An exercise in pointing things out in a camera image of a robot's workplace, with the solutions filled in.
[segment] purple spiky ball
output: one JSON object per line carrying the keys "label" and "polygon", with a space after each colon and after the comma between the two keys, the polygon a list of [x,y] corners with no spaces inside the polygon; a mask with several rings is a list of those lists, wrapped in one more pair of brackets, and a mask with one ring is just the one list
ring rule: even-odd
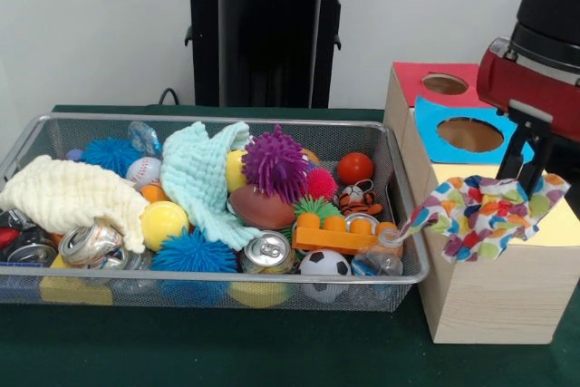
{"label": "purple spiky ball", "polygon": [[254,137],[246,151],[242,172],[247,183],[257,185],[267,195],[277,193],[287,203],[302,197],[308,161],[302,145],[282,133],[282,127],[276,125],[273,133]]}

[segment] soccer ball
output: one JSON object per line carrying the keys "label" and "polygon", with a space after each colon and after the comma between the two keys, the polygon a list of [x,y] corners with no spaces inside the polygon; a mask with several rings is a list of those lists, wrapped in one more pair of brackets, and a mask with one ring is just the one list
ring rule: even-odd
{"label": "soccer ball", "polygon": [[[330,249],[309,253],[300,262],[299,273],[305,276],[349,276],[351,267],[346,259]],[[326,283],[306,283],[302,290],[306,296],[323,304],[331,304],[348,285],[328,285]]]}

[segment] red robot part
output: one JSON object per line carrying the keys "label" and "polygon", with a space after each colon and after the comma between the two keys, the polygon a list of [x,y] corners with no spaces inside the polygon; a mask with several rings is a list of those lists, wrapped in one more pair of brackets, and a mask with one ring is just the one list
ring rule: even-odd
{"label": "red robot part", "polygon": [[554,134],[580,141],[580,88],[572,83],[487,51],[479,67],[478,94],[504,112],[511,107],[538,119],[548,115],[552,120],[544,121]]}

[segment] cream washcloth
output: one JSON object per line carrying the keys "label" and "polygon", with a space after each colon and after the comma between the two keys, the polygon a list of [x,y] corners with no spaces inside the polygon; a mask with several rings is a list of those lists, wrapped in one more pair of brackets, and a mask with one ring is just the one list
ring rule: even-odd
{"label": "cream washcloth", "polygon": [[0,208],[22,210],[58,235],[103,219],[123,234],[127,249],[145,249],[140,216],[149,202],[131,183],[96,165],[39,156],[16,173],[0,193]]}

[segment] green table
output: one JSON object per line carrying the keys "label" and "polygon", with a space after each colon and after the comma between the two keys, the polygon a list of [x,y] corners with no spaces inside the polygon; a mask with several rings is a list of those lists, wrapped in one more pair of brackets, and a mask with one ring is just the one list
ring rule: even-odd
{"label": "green table", "polygon": [[[71,107],[382,120],[381,111]],[[549,346],[435,345],[416,288],[394,314],[132,307],[0,308],[2,385],[580,385],[580,295]]]}

